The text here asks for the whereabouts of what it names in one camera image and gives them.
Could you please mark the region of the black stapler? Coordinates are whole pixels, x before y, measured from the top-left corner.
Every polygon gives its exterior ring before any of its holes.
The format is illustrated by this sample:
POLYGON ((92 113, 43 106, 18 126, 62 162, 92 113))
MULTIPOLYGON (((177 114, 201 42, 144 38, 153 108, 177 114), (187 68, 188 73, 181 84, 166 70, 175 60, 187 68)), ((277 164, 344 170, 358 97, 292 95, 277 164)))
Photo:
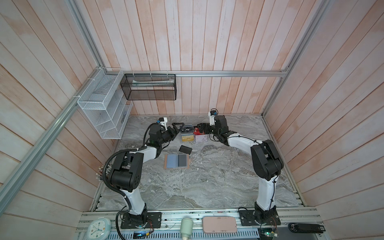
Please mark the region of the black stapler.
POLYGON ((322 234, 326 231, 324 226, 318 224, 289 223, 288 228, 292 233, 303 234, 322 234))

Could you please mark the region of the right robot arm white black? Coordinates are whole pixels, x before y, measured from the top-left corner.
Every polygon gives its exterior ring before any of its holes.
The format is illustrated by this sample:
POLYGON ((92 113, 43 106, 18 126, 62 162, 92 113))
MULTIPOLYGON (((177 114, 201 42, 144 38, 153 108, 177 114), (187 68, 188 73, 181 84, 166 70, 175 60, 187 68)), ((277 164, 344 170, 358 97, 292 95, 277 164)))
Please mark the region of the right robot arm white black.
POLYGON ((253 140, 229 130, 224 115, 211 115, 209 123, 200 123, 197 128, 200 133, 212 135, 215 141, 237 148, 252 157, 254 171, 259 177, 255 220, 259 224, 264 224, 268 219, 276 217, 278 215, 275 203, 276 185, 284 168, 284 161, 274 142, 253 140))

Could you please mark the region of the red credit card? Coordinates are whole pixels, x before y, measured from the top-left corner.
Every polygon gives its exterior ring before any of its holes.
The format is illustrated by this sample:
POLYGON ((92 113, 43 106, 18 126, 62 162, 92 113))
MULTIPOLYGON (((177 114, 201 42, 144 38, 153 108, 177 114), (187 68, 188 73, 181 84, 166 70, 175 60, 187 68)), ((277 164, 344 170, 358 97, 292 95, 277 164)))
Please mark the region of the red credit card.
POLYGON ((200 129, 199 128, 194 128, 194 135, 203 135, 204 133, 201 133, 200 132, 200 129))

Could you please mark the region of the bundle of coloured pens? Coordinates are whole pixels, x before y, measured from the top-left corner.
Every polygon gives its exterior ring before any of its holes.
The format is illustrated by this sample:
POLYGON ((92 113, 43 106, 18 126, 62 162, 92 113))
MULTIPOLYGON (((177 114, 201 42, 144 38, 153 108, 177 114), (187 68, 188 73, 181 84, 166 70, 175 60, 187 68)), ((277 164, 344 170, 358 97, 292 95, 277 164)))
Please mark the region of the bundle of coloured pens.
POLYGON ((111 170, 111 164, 104 164, 101 167, 99 167, 99 173, 96 174, 97 180, 102 182, 103 181, 103 171, 106 170, 106 176, 110 173, 111 170))

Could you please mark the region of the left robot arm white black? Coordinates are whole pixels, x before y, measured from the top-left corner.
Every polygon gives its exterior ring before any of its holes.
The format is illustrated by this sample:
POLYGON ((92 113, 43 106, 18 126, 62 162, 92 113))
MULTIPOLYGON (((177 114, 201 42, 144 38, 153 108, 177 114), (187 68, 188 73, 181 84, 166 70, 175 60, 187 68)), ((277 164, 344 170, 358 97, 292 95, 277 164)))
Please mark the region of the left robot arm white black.
POLYGON ((138 190, 143 163, 159 157, 165 148, 163 145, 173 141, 183 127, 184 123, 167 127, 165 119, 160 118, 147 128, 141 147, 115 152, 103 167, 103 182, 123 197, 127 209, 122 215, 135 227, 148 221, 147 205, 138 190))

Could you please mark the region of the white analog clock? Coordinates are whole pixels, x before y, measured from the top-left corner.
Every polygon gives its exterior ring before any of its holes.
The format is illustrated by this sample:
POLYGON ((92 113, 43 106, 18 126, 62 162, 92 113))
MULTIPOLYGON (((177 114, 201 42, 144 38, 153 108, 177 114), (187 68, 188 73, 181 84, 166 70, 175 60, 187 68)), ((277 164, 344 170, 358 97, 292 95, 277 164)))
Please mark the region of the white analog clock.
POLYGON ((87 240, 106 240, 111 232, 111 220, 99 218, 91 222, 86 233, 87 240))

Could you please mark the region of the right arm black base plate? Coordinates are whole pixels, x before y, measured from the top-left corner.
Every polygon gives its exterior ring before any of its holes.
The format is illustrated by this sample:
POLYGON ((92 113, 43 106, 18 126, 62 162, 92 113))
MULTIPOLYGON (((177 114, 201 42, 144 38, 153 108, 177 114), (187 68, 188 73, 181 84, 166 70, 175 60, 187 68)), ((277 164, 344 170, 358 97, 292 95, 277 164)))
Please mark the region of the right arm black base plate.
POLYGON ((276 208, 267 211, 239 208, 238 213, 242 226, 281 225, 281 220, 276 208))

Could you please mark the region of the gold credit card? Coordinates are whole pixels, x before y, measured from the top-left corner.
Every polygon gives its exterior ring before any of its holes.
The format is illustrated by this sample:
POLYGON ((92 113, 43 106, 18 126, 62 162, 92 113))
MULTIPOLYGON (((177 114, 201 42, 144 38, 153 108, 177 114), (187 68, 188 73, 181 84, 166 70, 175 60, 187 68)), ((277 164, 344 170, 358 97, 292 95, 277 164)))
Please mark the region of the gold credit card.
POLYGON ((194 134, 182 134, 182 142, 193 142, 195 140, 194 134))

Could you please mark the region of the white light bulb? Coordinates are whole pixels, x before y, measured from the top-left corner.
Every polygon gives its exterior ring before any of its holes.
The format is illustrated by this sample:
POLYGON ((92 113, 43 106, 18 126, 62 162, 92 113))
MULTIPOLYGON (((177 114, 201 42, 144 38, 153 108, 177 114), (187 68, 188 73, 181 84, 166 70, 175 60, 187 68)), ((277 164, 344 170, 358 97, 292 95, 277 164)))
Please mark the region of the white light bulb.
POLYGON ((192 219, 190 218, 182 219, 181 228, 180 228, 182 240, 189 240, 191 238, 193 233, 193 225, 194 225, 194 222, 192 219))

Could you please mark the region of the black credit card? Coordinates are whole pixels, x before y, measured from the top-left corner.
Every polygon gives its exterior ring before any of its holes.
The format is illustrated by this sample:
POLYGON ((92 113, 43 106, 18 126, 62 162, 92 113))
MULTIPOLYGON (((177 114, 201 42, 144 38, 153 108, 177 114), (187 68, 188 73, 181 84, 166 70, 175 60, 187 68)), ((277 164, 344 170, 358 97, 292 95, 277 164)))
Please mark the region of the black credit card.
POLYGON ((192 148, 184 146, 184 145, 181 145, 179 148, 179 152, 187 154, 187 155, 190 155, 192 153, 192 150, 193 150, 192 148))

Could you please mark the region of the pink rectangular case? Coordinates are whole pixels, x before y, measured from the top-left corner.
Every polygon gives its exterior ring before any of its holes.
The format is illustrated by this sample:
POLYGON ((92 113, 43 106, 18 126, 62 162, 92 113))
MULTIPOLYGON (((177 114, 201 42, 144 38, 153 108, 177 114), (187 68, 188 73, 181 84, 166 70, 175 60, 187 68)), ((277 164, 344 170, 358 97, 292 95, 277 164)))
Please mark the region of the pink rectangular case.
POLYGON ((236 233, 238 231, 234 217, 204 217, 202 224, 206 234, 236 233))

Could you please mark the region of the black mesh basket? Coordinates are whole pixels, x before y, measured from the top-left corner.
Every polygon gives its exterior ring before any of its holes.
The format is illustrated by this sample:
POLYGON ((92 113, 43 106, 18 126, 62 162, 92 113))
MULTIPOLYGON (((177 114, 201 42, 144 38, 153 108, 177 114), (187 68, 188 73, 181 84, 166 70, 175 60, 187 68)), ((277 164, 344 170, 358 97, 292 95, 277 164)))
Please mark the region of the black mesh basket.
POLYGON ((173 74, 124 74, 120 86, 128 101, 177 99, 177 82, 173 74))

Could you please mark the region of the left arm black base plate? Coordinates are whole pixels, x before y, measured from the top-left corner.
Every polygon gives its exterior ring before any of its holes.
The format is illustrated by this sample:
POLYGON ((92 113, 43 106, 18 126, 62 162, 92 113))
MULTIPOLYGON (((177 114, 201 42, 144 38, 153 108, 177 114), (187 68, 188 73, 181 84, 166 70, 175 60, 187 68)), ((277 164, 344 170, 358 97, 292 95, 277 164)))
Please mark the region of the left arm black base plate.
POLYGON ((161 212, 142 213, 141 215, 124 213, 120 227, 121 229, 137 229, 138 227, 148 229, 152 226, 154 229, 158 229, 161 227, 161 222, 161 212))

